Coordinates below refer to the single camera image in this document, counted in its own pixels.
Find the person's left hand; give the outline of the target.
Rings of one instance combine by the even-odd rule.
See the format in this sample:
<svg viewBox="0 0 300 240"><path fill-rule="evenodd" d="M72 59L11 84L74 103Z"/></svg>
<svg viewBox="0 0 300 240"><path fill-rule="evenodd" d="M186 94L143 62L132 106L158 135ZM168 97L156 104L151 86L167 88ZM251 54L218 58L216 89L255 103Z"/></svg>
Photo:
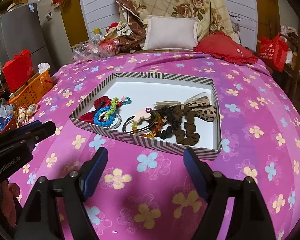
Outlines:
<svg viewBox="0 0 300 240"><path fill-rule="evenodd" d="M20 187L15 183L3 181L0 184L2 189L1 211L7 219L11 227L16 226L16 208L13 198L18 198L20 194Z"/></svg>

